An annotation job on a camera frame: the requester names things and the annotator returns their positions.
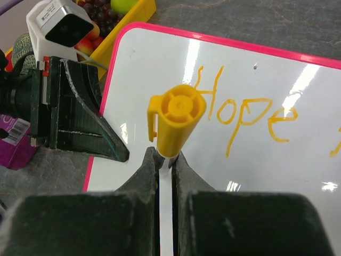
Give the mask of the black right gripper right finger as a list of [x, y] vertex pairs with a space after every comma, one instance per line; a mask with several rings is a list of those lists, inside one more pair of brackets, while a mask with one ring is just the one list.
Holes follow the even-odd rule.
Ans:
[[172, 163], [175, 255], [333, 255], [312, 203], [293, 193], [214, 189], [179, 154]]

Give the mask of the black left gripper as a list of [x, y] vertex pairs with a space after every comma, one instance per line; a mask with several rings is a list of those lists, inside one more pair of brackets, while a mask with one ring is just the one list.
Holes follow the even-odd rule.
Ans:
[[[73, 103], [69, 115], [57, 117], [60, 68], [61, 95]], [[126, 162], [129, 150], [100, 114], [101, 100], [96, 67], [43, 57], [32, 71], [30, 144]]]

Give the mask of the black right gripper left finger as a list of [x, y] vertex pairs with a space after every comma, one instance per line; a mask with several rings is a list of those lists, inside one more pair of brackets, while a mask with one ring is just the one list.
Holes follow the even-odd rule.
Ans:
[[20, 199], [1, 223], [1, 255], [159, 255], [158, 168], [149, 147], [116, 191]]

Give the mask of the yellow capped marker pen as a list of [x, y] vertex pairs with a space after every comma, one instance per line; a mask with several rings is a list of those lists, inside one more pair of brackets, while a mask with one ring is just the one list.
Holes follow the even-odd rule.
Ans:
[[206, 111], [206, 101], [192, 86], [177, 85], [153, 95], [147, 108], [148, 138], [157, 140], [157, 152], [171, 168]]

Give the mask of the pink framed whiteboard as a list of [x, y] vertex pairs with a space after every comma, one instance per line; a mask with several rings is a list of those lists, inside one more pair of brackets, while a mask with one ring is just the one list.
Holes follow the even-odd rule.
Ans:
[[218, 190], [306, 196], [340, 255], [340, 61], [148, 23], [130, 26], [100, 109], [129, 160], [91, 158], [84, 190], [116, 190], [132, 176], [151, 146], [150, 98], [188, 84], [207, 104], [182, 149], [189, 165]]

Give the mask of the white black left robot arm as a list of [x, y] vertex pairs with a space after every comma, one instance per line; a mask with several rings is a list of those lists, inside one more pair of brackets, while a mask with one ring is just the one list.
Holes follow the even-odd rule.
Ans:
[[100, 114], [98, 69], [59, 57], [44, 57], [27, 74], [28, 52], [11, 72], [1, 54], [1, 114], [30, 124], [33, 146], [126, 162], [129, 150]]

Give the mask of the pale green melon stem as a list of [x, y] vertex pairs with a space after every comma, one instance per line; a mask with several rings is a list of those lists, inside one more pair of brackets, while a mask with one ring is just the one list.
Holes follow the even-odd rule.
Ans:
[[95, 61], [94, 59], [90, 58], [89, 56], [87, 56], [85, 53], [79, 51], [79, 50], [76, 50], [76, 53], [77, 53], [77, 56], [80, 57], [80, 60], [79, 62], [80, 63], [84, 63], [84, 64], [92, 64], [92, 65], [95, 65], [97, 67], [100, 67], [106, 71], [108, 71], [108, 67]]

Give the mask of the purple snack packet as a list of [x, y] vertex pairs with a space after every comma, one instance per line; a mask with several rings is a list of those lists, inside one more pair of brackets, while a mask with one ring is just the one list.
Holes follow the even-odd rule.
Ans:
[[30, 145], [29, 132], [29, 122], [1, 115], [1, 166], [18, 170], [30, 162], [38, 147]]

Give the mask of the red cherry cluster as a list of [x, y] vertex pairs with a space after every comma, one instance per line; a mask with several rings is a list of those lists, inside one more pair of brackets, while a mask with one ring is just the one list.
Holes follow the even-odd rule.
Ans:
[[81, 53], [84, 53], [86, 56], [90, 56], [104, 40], [100, 35], [100, 32], [99, 26], [93, 22], [93, 29], [81, 39], [74, 48]]

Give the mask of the green netted melon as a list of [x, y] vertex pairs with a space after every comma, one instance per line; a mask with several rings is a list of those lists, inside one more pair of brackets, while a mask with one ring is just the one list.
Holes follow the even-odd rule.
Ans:
[[[22, 58], [25, 54], [32, 52], [33, 47], [31, 44], [31, 39], [29, 33], [25, 33], [21, 35], [14, 43], [12, 49], [12, 66], [15, 66], [17, 61]], [[29, 55], [25, 58], [23, 67], [22, 67], [22, 74], [28, 74], [29, 70], [36, 68], [36, 59], [34, 54]]]

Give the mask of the purple grape bunch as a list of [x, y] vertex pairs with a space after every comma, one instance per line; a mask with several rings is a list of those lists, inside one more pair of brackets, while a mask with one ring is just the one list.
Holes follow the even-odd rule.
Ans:
[[123, 14], [111, 8], [110, 1], [76, 0], [75, 3], [82, 7], [89, 18], [99, 27], [102, 38], [106, 38], [124, 17]]

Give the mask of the green pear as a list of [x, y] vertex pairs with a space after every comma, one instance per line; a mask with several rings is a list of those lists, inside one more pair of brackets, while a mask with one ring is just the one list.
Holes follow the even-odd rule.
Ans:
[[138, 2], [138, 0], [111, 0], [111, 8], [119, 14], [126, 15]]

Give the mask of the yellow plastic fruit basket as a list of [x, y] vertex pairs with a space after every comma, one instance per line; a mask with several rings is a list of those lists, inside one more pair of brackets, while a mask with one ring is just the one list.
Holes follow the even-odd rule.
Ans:
[[[33, 9], [33, 11], [38, 11], [39, 13], [43, 10], [43, 7], [48, 6], [51, 1], [40, 1]], [[123, 33], [127, 32], [128, 28], [131, 28], [129, 25], [132, 22], [147, 22], [151, 16], [156, 11], [156, 3], [155, 1], [138, 1], [134, 7], [122, 18], [122, 20], [115, 26], [113, 31], [104, 39], [103, 43], [99, 45], [99, 47], [92, 53], [90, 58], [95, 61], [103, 64], [109, 65], [113, 63], [115, 52], [118, 48], [118, 43], [121, 40]], [[89, 64], [81, 64], [79, 62], [61, 59], [57, 61], [57, 64], [60, 65], [63, 71], [59, 71], [60, 74], [67, 74], [71, 77], [84, 77], [87, 78], [95, 78], [93, 73], [98, 74], [98, 80], [100, 80], [104, 74], [107, 72], [104, 69], [97, 67], [95, 65]], [[1, 71], [1, 76], [7, 77], [16, 77], [20, 75], [21, 68], [18, 69], [17, 73], [13, 71], [8, 72], [3, 68], [4, 71]], [[82, 75], [82, 71], [88, 72], [89, 75]]]

